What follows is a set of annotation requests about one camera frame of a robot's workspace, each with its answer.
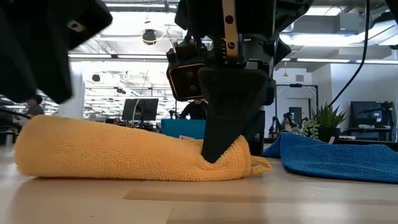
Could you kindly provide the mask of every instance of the microfiber towel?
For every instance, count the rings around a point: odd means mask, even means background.
[[[334,145],[281,133],[263,153],[296,174],[398,184],[398,154],[382,145]]]
[[[264,158],[250,155],[242,136],[214,164],[201,156],[202,144],[201,140],[43,115],[23,128],[14,149],[19,172],[36,177],[215,181],[271,170]]]

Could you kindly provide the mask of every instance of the teal box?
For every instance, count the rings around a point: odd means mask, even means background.
[[[194,139],[204,139],[205,126],[205,120],[163,119],[162,134],[175,138],[186,136]]]

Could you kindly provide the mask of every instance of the person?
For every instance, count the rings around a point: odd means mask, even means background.
[[[188,114],[191,119],[206,119],[207,106],[207,103],[201,99],[194,100],[184,108],[180,115],[180,119],[185,119]]]
[[[32,99],[27,101],[27,112],[26,115],[28,116],[36,116],[40,114],[44,114],[43,108],[40,106],[42,103],[43,98],[40,95],[35,95]]]

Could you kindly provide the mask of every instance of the wooden table surface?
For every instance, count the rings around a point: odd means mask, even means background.
[[[398,186],[274,170],[226,182],[33,179],[0,149],[0,223],[398,223]]]

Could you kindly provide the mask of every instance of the yellow towel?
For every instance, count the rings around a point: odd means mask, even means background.
[[[214,181],[272,169],[264,158],[250,155],[242,136],[214,164],[202,158],[201,144],[113,124],[43,115],[24,127],[14,149],[19,172],[36,177]]]

